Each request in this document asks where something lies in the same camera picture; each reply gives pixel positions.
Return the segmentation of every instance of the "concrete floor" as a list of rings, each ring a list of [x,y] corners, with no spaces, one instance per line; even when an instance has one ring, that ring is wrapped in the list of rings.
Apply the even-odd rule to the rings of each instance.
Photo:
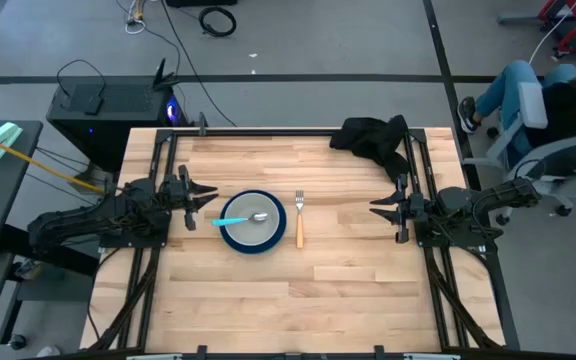
[[[129,5],[128,0],[119,1]],[[536,12],[544,2],[433,0],[451,73],[496,75],[508,62],[528,58],[543,36],[538,27],[502,27],[495,17],[502,11]],[[202,35],[195,20],[171,11],[200,74],[441,74],[422,1],[241,0],[231,10],[239,27],[226,39]],[[172,71],[174,49],[148,33],[127,35],[122,17],[114,0],[8,0],[0,14],[0,76],[13,77],[12,82],[27,80],[16,77],[54,76],[76,58],[90,61],[107,75],[149,75],[166,57],[167,69]],[[149,29],[174,40],[158,3],[146,4],[146,21]],[[556,65],[550,60],[552,46],[547,40],[536,57],[534,65],[541,74]],[[562,62],[576,64],[576,57]],[[94,72],[77,64],[64,74]],[[180,74],[191,74],[185,59]],[[452,126],[441,82],[210,83],[206,87],[221,109],[242,126],[338,126],[350,116],[386,119],[399,113],[410,126]],[[479,94],[485,87],[456,84],[459,96]],[[43,121],[55,89],[55,84],[0,85],[0,119]],[[183,84],[182,89],[191,118],[203,111],[211,125],[226,125],[197,84]],[[489,145],[482,134],[472,137],[471,144],[476,154],[483,154]],[[40,146],[85,160],[49,124]],[[50,163],[41,155],[35,157]],[[41,171],[30,168],[29,172],[69,188]],[[485,169],[480,169],[480,176],[484,186],[499,180]],[[26,178],[8,222],[24,228],[42,212],[79,205],[81,201]],[[500,258],[522,349],[576,353],[576,207],[565,219],[551,213],[547,202],[517,211],[498,241]],[[94,245],[85,250],[94,252]],[[0,303],[7,301],[6,296],[10,286]],[[50,344],[75,351],[85,309],[83,303],[25,305],[15,331],[28,335],[30,345],[18,352],[0,346],[0,359],[33,356]]]

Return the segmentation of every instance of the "black towel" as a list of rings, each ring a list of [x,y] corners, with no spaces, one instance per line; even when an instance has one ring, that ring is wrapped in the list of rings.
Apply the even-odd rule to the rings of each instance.
[[[330,139],[330,147],[372,159],[386,169],[395,183],[400,174],[407,174],[409,170],[408,161],[395,152],[407,133],[408,125],[402,115],[395,116],[387,124],[373,118],[348,118]]]

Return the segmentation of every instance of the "wooden table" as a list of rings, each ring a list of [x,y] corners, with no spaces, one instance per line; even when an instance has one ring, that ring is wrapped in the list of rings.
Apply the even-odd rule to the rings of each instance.
[[[148,176],[155,132],[132,130],[120,184]],[[428,128],[426,134],[438,189],[463,187],[451,130]],[[329,140],[181,138],[175,173],[186,164],[191,178],[218,187],[219,197],[195,215],[194,232],[184,227],[183,212],[173,215],[159,262],[147,352],[195,352],[198,345],[219,353],[372,352],[379,344],[387,352],[440,350],[414,233],[410,242],[397,244],[396,227],[368,211],[368,202],[390,195],[394,185],[373,161],[330,149]],[[166,153],[164,147],[158,182]],[[283,239],[260,255],[235,252],[210,225],[228,199],[246,189],[273,193],[288,216]],[[301,250],[295,246],[297,189],[305,191]],[[503,343],[486,270],[470,254],[451,252],[464,305],[493,340]],[[132,256],[132,249],[122,249],[97,275],[90,310],[100,332],[124,303]],[[456,344],[448,305],[445,310]],[[135,318],[129,345],[136,339]],[[81,346],[94,340],[87,324]]]

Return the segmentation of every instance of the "spoon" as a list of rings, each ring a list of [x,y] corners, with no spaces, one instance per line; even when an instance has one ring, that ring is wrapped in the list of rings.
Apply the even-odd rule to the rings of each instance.
[[[266,213],[254,213],[249,218],[215,219],[212,221],[212,226],[226,226],[226,225],[238,224],[240,222],[245,221],[262,223],[266,221],[267,218],[268,214]]]

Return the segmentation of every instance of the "chair armrest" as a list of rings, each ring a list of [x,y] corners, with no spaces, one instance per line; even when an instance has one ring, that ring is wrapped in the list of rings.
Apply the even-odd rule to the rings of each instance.
[[[525,127],[545,129],[548,126],[541,84],[519,83],[519,116]]]

